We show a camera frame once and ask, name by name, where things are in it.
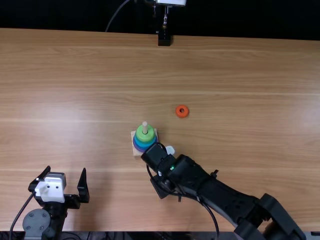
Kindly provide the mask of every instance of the wood grain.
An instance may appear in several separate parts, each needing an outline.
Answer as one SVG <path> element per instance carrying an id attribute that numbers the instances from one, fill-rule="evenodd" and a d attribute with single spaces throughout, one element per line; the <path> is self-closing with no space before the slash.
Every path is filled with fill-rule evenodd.
<path id="1" fill-rule="evenodd" d="M 219 180 L 269 193 L 320 231 L 319 79 L 316 41 L 176 36 L 157 47 L 155 35 L 0 29 L 0 230 L 51 165 L 68 193 L 87 169 L 90 203 L 68 211 L 65 231 L 211 231 L 196 202 L 160 200 L 132 156 L 130 132 L 148 121 Z"/>

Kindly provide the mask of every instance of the teal ring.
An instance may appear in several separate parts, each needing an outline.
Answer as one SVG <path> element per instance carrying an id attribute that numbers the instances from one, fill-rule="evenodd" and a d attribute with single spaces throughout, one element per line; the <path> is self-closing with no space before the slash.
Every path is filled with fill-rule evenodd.
<path id="1" fill-rule="evenodd" d="M 136 137 L 136 135 L 134 135 L 133 139 L 134 139 L 135 143 L 136 143 L 140 148 L 148 148 L 148 147 L 150 147 L 153 143 L 155 143 L 155 142 L 157 141 L 157 136 L 154 135 L 153 139 L 152 139 L 151 141 L 149 141 L 149 142 L 142 142 L 142 141 L 140 141 L 140 140 Z"/>

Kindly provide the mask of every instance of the black cable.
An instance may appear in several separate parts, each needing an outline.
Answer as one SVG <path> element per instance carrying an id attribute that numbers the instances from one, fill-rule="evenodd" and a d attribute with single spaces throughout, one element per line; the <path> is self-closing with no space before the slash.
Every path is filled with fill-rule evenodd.
<path id="1" fill-rule="evenodd" d="M 105 231 L 104 233 L 105 233 L 104 240 L 107 240 L 107 238 L 108 238 L 108 240 L 111 240 L 111 238 L 109 237 L 109 233 L 107 231 Z"/>
<path id="2" fill-rule="evenodd" d="M 71 235 L 74 235 L 76 236 L 79 240 L 82 240 L 81 237 L 79 237 L 79 235 L 73 233 L 73 232 L 69 232 L 69 231 L 63 231 L 62 234 L 71 234 Z"/>
<path id="3" fill-rule="evenodd" d="M 88 233 L 88 236 L 86 237 L 86 240 L 89 240 L 90 234 L 91 234 L 91 231 Z"/>
<path id="4" fill-rule="evenodd" d="M 118 9 L 114 12 L 114 14 L 112 15 L 112 17 L 110 18 L 110 21 L 108 23 L 108 25 L 106 26 L 105 28 L 105 32 L 108 32 L 109 28 L 110 28 L 110 25 L 112 23 L 112 21 L 115 19 L 115 17 L 117 16 L 118 12 L 122 9 L 122 7 L 124 5 L 126 5 L 130 0 L 125 0 L 119 7 Z"/>
<path id="5" fill-rule="evenodd" d="M 150 168 L 148 165 L 146 165 L 146 170 L 150 176 L 150 178 L 153 178 L 154 176 L 152 176 L 151 174 L 151 171 L 150 171 Z M 198 199 L 197 197 L 195 196 L 192 196 L 190 194 L 183 194 L 183 193 L 175 193 L 175 192 L 169 192 L 167 191 L 166 189 L 164 189 L 162 186 L 160 186 L 156 181 L 154 181 L 154 183 L 156 184 L 156 186 L 161 189 L 164 193 L 168 194 L 168 195 L 173 195 L 173 196 L 177 196 L 179 198 L 188 198 L 188 199 L 192 199 L 192 200 L 195 200 L 197 201 L 198 203 L 200 203 L 202 206 L 204 206 L 204 208 L 209 212 L 212 220 L 213 220 L 213 223 L 214 223 L 214 227 L 215 227 L 215 232 L 216 232 L 216 240 L 219 238 L 220 236 L 220 231 L 219 231 L 219 225 L 218 225 L 218 222 L 217 222 L 217 219 L 214 215 L 214 213 L 211 211 L 211 209 L 209 208 L 209 206 L 205 203 L 205 202 L 202 202 L 200 201 L 200 199 Z"/>
<path id="6" fill-rule="evenodd" d="M 12 240 L 12 233 L 14 231 L 14 227 L 20 217 L 20 215 L 22 214 L 22 212 L 25 210 L 26 206 L 28 205 L 28 203 L 31 201 L 31 199 L 34 197 L 34 195 L 36 195 L 36 192 L 34 191 L 33 193 L 31 193 L 31 195 L 29 196 L 29 198 L 25 201 L 25 203 L 23 204 L 22 208 L 20 209 L 20 211 L 18 212 L 18 214 L 16 215 L 15 219 L 13 220 L 13 223 L 10 227 L 10 232 L 9 232 L 9 240 Z"/>

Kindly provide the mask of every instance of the orange ring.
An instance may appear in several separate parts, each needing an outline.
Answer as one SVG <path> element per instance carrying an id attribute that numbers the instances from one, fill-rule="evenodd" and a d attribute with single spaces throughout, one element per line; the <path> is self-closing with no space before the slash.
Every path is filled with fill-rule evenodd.
<path id="1" fill-rule="evenodd" d="M 186 116 L 189 115 L 189 109 L 186 105 L 179 105 L 175 108 L 175 114 L 179 118 L 185 118 Z"/>

